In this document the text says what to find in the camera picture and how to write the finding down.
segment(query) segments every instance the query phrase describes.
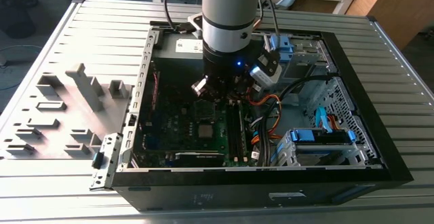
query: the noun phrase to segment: white label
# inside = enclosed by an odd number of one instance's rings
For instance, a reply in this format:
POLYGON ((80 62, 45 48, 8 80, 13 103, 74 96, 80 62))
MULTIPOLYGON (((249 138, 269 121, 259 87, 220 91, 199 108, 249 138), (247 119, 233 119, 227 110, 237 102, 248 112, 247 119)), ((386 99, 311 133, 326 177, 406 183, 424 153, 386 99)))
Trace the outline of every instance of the white label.
POLYGON ((293 193, 269 193, 268 197, 271 200, 276 200, 277 198, 293 198, 293 197, 305 197, 305 195, 300 192, 293 192, 293 193))
POLYGON ((252 89, 256 90, 257 92, 260 91, 260 86, 259 86, 257 84, 253 83, 251 87, 252 87, 252 89))
POLYGON ((176 52, 180 53, 201 53, 203 43, 201 40, 176 40, 176 52))
POLYGON ((252 159, 259 159, 259 153, 255 152, 255 151, 252 151, 252 152, 251 152, 251 158, 252 158, 252 159))

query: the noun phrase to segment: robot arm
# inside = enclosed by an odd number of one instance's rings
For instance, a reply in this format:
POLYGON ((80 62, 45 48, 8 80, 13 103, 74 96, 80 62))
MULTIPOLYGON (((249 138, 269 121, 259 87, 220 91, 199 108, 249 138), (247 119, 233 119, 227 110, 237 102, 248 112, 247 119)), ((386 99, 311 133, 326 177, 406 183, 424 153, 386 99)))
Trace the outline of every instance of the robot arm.
POLYGON ((253 79, 264 85, 281 71, 277 52, 269 53, 261 42, 251 40, 256 5, 257 0, 203 0, 204 76, 192 89, 207 100, 236 97, 253 79))

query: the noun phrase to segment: metal mesh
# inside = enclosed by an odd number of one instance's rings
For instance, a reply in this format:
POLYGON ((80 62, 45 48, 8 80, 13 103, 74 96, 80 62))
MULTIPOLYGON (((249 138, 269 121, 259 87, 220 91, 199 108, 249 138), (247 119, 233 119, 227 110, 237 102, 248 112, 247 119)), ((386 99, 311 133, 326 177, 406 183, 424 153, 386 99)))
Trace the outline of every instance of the metal mesh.
POLYGON ((364 146, 366 154, 370 158, 376 157, 367 132, 364 130, 362 121, 358 116, 351 114, 354 111, 354 105, 350 100, 350 96, 344 90, 342 90, 343 84, 339 78, 335 78, 323 83, 322 87, 316 89, 317 93, 312 98, 316 98, 309 102, 307 106, 307 115, 311 126, 315 126, 315 110, 319 106, 326 108, 328 114, 334 114, 338 117, 338 126, 354 131, 358 136, 360 145, 364 146))

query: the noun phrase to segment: open computer tower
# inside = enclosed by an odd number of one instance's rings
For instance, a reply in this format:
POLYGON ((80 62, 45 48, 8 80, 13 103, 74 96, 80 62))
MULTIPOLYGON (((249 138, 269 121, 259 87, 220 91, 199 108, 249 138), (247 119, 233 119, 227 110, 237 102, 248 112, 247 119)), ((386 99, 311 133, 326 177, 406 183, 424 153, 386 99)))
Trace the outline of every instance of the open computer tower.
MULTIPOLYGON (((279 82, 252 100, 301 77, 336 76, 281 101, 271 166, 256 165, 251 143, 260 107, 196 99, 201 43, 155 26, 123 132, 104 138, 90 190, 113 189, 139 210, 288 207, 340 204, 412 180, 335 35, 281 32, 279 82)), ((271 35, 253 33, 264 45, 271 35)))

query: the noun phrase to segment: metal worktable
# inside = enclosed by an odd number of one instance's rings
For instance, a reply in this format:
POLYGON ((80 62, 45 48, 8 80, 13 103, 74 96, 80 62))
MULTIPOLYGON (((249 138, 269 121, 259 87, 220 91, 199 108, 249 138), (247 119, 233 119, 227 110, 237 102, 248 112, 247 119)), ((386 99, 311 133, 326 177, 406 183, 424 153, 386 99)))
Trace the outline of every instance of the metal worktable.
MULTIPOLYGON (((171 5, 173 21, 200 12, 171 5)), ((136 81, 149 21, 164 21, 161 4, 85 0, 72 3, 0 117, 10 122, 33 88, 34 77, 81 62, 100 83, 136 81)), ((0 160, 0 220, 108 220, 120 223, 427 223, 434 218, 434 97, 376 22, 364 17, 277 12, 281 28, 334 32, 394 139, 414 181, 339 206, 276 209, 137 212, 116 192, 89 192, 90 160, 0 160)), ((272 27, 265 12, 264 25, 272 27)))

